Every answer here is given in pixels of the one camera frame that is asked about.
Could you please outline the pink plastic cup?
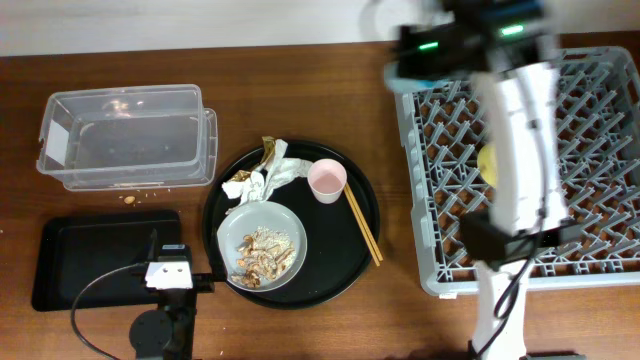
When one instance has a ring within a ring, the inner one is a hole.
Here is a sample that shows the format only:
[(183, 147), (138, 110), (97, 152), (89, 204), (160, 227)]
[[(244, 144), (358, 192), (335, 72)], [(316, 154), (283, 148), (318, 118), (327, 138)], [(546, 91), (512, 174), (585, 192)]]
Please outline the pink plastic cup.
[(311, 165), (307, 181), (317, 201), (331, 204), (338, 200), (346, 186), (346, 169), (336, 160), (320, 159)]

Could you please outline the light blue plastic cup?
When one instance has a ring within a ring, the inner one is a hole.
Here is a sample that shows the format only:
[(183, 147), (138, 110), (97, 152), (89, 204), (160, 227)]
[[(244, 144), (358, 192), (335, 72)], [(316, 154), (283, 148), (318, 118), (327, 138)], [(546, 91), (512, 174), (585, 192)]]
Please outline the light blue plastic cup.
[(384, 83), (390, 91), (397, 94), (422, 92), (442, 86), (441, 81), (401, 78), (397, 71), (391, 68), (385, 70)]

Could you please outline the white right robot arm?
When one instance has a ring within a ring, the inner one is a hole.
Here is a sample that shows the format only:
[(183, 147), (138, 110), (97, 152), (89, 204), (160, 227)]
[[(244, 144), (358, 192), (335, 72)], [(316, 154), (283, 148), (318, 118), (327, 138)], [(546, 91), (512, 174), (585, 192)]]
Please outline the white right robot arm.
[(496, 155), (493, 205), (460, 220), (479, 289), (468, 356), (524, 359), (525, 298), (537, 251), (579, 232), (556, 168), (555, 34), (539, 1), (439, 1), (436, 9), (452, 21), (400, 26), (386, 82), (401, 93), (469, 77), (486, 108)]

